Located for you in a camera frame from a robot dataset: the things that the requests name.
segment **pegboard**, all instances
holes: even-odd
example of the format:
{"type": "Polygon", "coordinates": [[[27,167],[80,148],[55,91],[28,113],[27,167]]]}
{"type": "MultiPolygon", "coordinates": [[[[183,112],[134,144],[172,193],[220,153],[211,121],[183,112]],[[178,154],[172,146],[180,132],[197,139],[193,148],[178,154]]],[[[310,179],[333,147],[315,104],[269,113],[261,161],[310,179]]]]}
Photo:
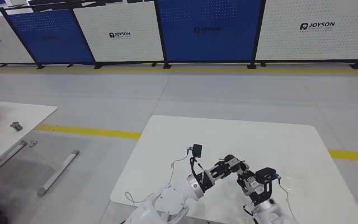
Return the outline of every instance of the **pegboard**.
{"type": "Polygon", "coordinates": [[[0,16],[0,63],[33,63],[10,25],[0,16]]]}
{"type": "Polygon", "coordinates": [[[9,15],[39,63],[92,62],[70,10],[9,15]]]}
{"type": "Polygon", "coordinates": [[[261,0],[159,0],[168,60],[251,60],[261,0]]]}
{"type": "Polygon", "coordinates": [[[74,9],[98,62],[163,60],[154,2],[74,9]]]}
{"type": "Polygon", "coordinates": [[[358,59],[357,9],[357,0],[267,0],[256,60],[358,59]]]}

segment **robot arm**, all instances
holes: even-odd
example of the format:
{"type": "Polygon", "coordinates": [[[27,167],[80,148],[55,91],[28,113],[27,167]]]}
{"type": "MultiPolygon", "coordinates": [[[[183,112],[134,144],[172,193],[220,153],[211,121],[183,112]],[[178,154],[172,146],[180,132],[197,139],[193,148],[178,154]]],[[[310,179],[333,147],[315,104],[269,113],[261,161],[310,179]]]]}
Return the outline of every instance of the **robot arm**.
{"type": "Polygon", "coordinates": [[[210,170],[196,174],[194,163],[196,158],[200,158],[201,145],[195,144],[188,150],[191,150],[193,154],[190,159],[192,174],[187,177],[182,185],[172,186],[168,183],[146,197],[145,201],[128,217],[125,224],[175,224],[187,215],[189,207],[186,205],[186,200],[188,198],[198,201],[208,189],[215,185],[217,180],[239,170],[237,166],[239,160],[232,156],[230,160],[220,161],[210,170]],[[174,219],[166,222],[159,216],[155,209],[157,201],[162,211],[174,217],[174,219]]]}
{"type": "Polygon", "coordinates": [[[180,186],[172,186],[168,183],[153,194],[146,197],[145,201],[128,217],[124,224],[176,224],[189,212],[186,200],[192,198],[198,201],[205,192],[215,185],[219,179],[224,179],[231,173],[238,175],[237,183],[244,194],[249,196],[254,204],[254,210],[250,213],[261,224],[298,224],[296,220],[286,215],[281,207],[271,198],[272,181],[281,177],[272,168],[264,168],[256,173],[249,170],[249,166],[233,155],[227,155],[224,160],[217,162],[211,169],[204,170],[200,174],[194,171],[196,158],[201,157],[201,145],[195,144],[189,147],[193,157],[190,158],[192,174],[189,175],[180,186]],[[156,201],[162,211],[168,216],[174,217],[171,221],[163,220],[155,209],[156,201]],[[270,214],[276,214],[277,218],[270,219],[270,214]]]}

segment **yellow floor line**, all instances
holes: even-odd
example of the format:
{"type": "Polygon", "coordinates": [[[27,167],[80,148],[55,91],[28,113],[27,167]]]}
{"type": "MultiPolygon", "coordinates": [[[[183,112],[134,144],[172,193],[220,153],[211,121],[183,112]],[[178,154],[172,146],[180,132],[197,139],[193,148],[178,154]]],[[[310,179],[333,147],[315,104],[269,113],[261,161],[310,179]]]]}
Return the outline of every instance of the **yellow floor line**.
{"type": "MultiPolygon", "coordinates": [[[[139,139],[140,132],[126,132],[123,130],[104,130],[94,128],[79,128],[69,126],[58,126],[58,125],[40,125],[36,130],[45,130],[50,132],[65,132],[72,134],[86,134],[90,136],[107,136],[115,138],[131,138],[139,139]]],[[[344,151],[344,150],[329,150],[332,158],[339,158],[342,160],[358,160],[358,152],[344,151]]]]}
{"type": "Polygon", "coordinates": [[[332,158],[339,158],[341,160],[358,160],[358,152],[344,151],[344,150],[329,150],[332,158]]]}
{"type": "Polygon", "coordinates": [[[246,72],[246,73],[358,73],[354,69],[245,69],[245,68],[0,68],[1,72],[15,73],[15,72],[30,72],[30,73],[49,73],[49,72],[246,72]]]}
{"type": "Polygon", "coordinates": [[[72,134],[86,134],[91,136],[107,136],[115,138],[132,138],[139,139],[140,132],[125,132],[122,130],[104,130],[104,129],[94,129],[94,128],[78,128],[78,127],[68,127],[68,126],[58,126],[58,125],[40,125],[36,130],[47,130],[50,132],[65,132],[72,134]]]}

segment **white tabletop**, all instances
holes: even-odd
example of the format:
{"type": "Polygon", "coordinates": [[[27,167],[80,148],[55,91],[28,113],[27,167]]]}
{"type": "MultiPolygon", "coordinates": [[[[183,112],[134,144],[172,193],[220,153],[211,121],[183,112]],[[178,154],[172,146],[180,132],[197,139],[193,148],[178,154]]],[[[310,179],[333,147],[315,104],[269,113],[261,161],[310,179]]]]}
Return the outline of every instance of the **white tabletop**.
{"type": "MultiPolygon", "coordinates": [[[[211,168],[232,154],[245,160],[253,172],[271,167],[282,176],[290,204],[301,224],[356,223],[358,206],[316,129],[309,125],[243,122],[201,118],[153,116],[134,148],[111,201],[131,204],[164,186],[171,163],[183,158],[186,147],[202,145],[201,164],[211,168]]],[[[189,158],[175,164],[172,184],[191,174],[189,158]]],[[[249,202],[231,174],[219,180],[199,202],[188,201],[188,216],[221,223],[252,223],[242,207],[249,202]]],[[[286,194],[273,183],[272,197],[289,213],[286,194]]]]}
{"type": "Polygon", "coordinates": [[[0,156],[21,141],[56,109],[56,106],[0,102],[0,156]],[[10,127],[12,122],[19,122],[23,130],[15,131],[10,127]]]}

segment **metal table leg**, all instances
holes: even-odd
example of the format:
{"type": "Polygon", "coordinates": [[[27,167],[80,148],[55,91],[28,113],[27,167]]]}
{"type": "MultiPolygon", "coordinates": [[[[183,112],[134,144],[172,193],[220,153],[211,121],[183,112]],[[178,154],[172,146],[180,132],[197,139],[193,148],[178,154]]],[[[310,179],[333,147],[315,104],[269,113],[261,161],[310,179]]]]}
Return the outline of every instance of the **metal table leg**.
{"type": "Polygon", "coordinates": [[[44,184],[44,186],[38,191],[37,195],[39,197],[44,196],[48,189],[53,185],[56,179],[61,175],[61,173],[66,169],[66,167],[72,162],[72,160],[79,154],[78,150],[74,150],[62,163],[61,169],[55,172],[50,179],[44,184]]]}
{"type": "Polygon", "coordinates": [[[25,141],[21,141],[17,146],[11,149],[7,154],[0,158],[0,166],[4,165],[13,155],[15,155],[20,149],[27,145],[25,141]]]}

